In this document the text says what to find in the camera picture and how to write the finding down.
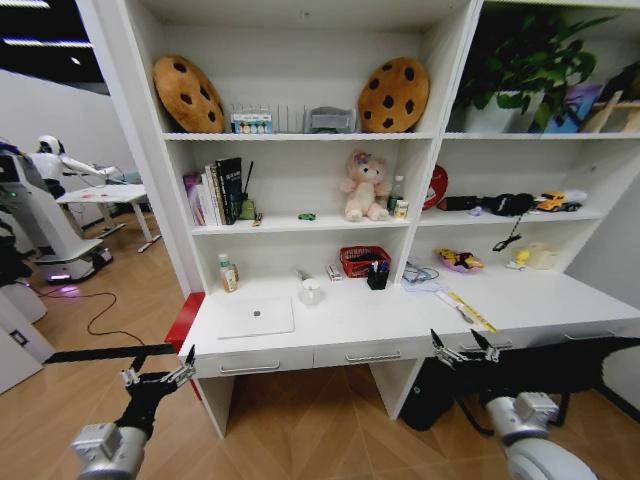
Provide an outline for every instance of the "small box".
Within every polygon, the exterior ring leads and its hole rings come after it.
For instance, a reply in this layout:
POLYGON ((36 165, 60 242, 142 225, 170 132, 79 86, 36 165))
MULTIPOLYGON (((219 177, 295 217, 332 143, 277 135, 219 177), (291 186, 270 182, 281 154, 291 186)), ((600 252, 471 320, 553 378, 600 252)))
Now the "small box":
POLYGON ((273 133, 271 113, 232 113, 231 131, 233 133, 273 133))
POLYGON ((339 282, 342 280, 342 274, 340 270, 338 270, 338 266, 335 263, 331 263, 326 266, 327 274, 329 275, 329 280, 332 282, 339 282))

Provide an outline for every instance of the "cable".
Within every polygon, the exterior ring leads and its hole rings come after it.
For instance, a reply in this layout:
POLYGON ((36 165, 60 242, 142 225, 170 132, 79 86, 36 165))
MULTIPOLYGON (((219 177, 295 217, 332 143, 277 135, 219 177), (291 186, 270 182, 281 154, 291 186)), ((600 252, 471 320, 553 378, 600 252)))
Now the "cable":
POLYGON ((128 337, 133 338, 134 340, 136 340, 138 343, 140 343, 140 345, 142 345, 143 347, 145 346, 145 343, 140 340, 140 337, 135 336, 133 333, 129 333, 126 332, 124 330, 111 330, 111 331, 107 331, 107 332, 96 332, 96 331, 92 331, 91 330, 91 326, 93 325, 93 323, 100 318, 104 313, 106 313, 111 307, 113 307, 116 302, 118 301, 118 296, 115 293, 111 293, 111 292, 100 292, 100 293, 92 293, 89 295, 56 295, 56 296, 49 296, 47 295, 49 298, 93 298, 93 297, 100 297, 100 296, 109 296, 112 298, 111 303, 109 305, 107 305, 105 308, 103 308, 97 315, 94 315, 91 320, 89 320, 89 323, 87 324, 87 333, 89 335, 94 335, 96 337, 102 336, 102 335, 114 335, 117 333, 120 333, 122 335, 127 335, 128 337))
POLYGON ((485 437, 491 437, 495 433, 492 429, 485 428, 478 423, 478 421, 475 419, 471 411, 467 408, 465 403, 462 401, 462 398, 460 398, 459 396, 455 396, 454 398, 456 399, 456 403, 460 406, 462 413, 464 413, 464 416, 467 417, 467 420, 469 420, 469 423, 471 423, 473 428, 475 428, 478 433, 480 433, 481 435, 484 435, 485 437))
POLYGON ((92 293, 89 295, 53 295, 54 293, 62 290, 65 287, 69 287, 71 285, 62 285, 54 290, 51 290, 50 292, 47 293, 42 293, 39 290, 33 288, 31 285, 24 283, 24 282, 14 282, 14 283, 18 283, 20 285, 24 285, 25 287, 29 287, 31 290, 33 290, 38 297, 43 298, 43 297, 48 297, 48 298, 93 298, 93 297, 99 297, 99 296, 103 296, 103 295, 107 295, 110 296, 113 300, 111 301, 111 303, 109 305, 107 305, 105 308, 103 308, 97 315, 93 316, 91 318, 91 320, 89 320, 89 323, 87 324, 87 333, 89 335, 93 335, 93 336, 102 336, 102 335, 114 335, 114 334, 122 334, 122 335, 127 335, 128 337, 133 338, 134 340, 136 340, 138 343, 140 343, 140 345, 142 345, 143 347, 146 346, 146 344, 140 340, 139 337, 137 337, 136 335, 134 335, 133 333, 129 333, 126 332, 124 330, 113 330, 113 331, 108 331, 108 332, 96 332, 96 331, 92 331, 91 330, 91 326, 94 324, 94 322, 100 318, 104 313, 106 313, 111 307, 113 307, 116 302, 118 301, 118 296, 115 293, 111 293, 111 292, 99 292, 99 293, 92 293))

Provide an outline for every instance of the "white table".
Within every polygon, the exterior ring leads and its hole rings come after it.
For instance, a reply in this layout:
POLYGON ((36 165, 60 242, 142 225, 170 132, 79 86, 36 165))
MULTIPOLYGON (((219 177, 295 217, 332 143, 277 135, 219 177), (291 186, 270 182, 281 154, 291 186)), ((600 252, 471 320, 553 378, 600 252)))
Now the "white table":
POLYGON ((73 192, 67 192, 62 197, 58 198, 56 202, 60 204, 64 203, 95 203, 100 213, 104 217, 104 222, 107 225, 107 229, 104 233, 98 235, 98 238, 104 238, 111 235, 115 231, 125 226, 124 223, 116 224, 109 210, 106 207, 107 203, 129 203, 133 207, 133 211, 136 214, 144 238, 147 241, 143 246, 138 249, 139 253, 144 252, 154 242, 156 242, 162 235, 151 235, 147 222, 144 219, 142 210, 140 209, 141 203, 149 203, 147 200, 147 191, 144 185, 101 185, 97 187, 83 188, 81 190, 75 190, 73 192))
MULTIPOLYGON (((300 282, 286 270, 241 270, 236 292, 217 288, 200 306, 179 355, 184 361, 196 346, 194 383, 220 437, 237 375, 367 363, 389 416, 396 419, 424 358, 433 355, 431 329, 457 351, 478 349, 469 324, 433 294, 410 295, 392 285, 372 291, 364 279, 332 283, 322 268, 308 271, 326 294, 314 307, 300 302, 300 282), (234 311, 230 302, 282 296, 293 299, 293 332, 218 338, 216 323, 234 311)), ((473 328, 501 348, 557 343, 567 335, 608 336, 640 319, 637 309, 559 272, 519 272, 501 265, 482 275, 440 271, 441 280, 498 333, 473 328), (531 302, 531 296, 539 301, 531 302)))

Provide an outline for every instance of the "shelf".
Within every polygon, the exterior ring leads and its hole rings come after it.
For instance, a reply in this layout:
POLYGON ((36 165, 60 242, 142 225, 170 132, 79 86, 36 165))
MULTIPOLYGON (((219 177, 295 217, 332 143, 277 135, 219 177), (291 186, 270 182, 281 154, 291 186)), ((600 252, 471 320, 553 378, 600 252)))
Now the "shelf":
POLYGON ((224 235, 233 233, 310 232, 319 230, 356 230, 360 228, 406 227, 409 220, 374 222, 368 218, 349 222, 339 214, 318 214, 316 220, 298 220, 297 215, 265 215, 259 227, 252 227, 251 220, 238 220, 233 225, 194 227, 193 235, 224 235))
POLYGON ((171 25, 266 29, 420 32, 446 18, 465 0, 396 0, 372 6, 369 0, 292 2, 262 0, 203 2, 201 0, 142 0, 171 25))
POLYGON ((446 132, 445 140, 640 140, 640 132, 619 133, 472 133, 446 132))
POLYGON ((163 133, 167 141, 291 142, 353 140, 428 140, 432 133, 163 133))
MULTIPOLYGON (((576 220, 595 220, 602 215, 587 207, 577 212, 555 213, 528 213, 522 217, 521 223, 533 222, 568 222, 576 220)), ((438 208, 431 208, 423 212, 419 226, 445 226, 445 225, 489 225, 495 223, 514 223, 517 217, 501 217, 490 212, 483 212, 479 217, 469 215, 467 211, 445 212, 438 208)))

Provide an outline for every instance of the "yellow ruler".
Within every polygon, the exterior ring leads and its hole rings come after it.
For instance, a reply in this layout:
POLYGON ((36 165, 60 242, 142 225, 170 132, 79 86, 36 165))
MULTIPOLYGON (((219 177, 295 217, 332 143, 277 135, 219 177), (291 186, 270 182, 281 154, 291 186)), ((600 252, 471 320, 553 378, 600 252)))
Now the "yellow ruler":
POLYGON ((491 323, 489 323, 489 321, 487 319, 485 319, 482 315, 480 315, 478 313, 478 311, 473 308, 471 305, 469 305, 467 302, 465 302, 464 300, 462 300, 458 294, 453 293, 453 292, 447 292, 447 295, 449 295, 449 297, 451 297, 453 299, 454 302, 458 302, 459 304, 462 305, 462 307, 465 310, 465 313, 470 317, 473 318, 476 322, 480 323, 481 325, 484 325, 484 327, 489 330, 492 333, 498 333, 498 330, 496 329, 496 327, 494 327, 493 325, 491 325, 491 323))

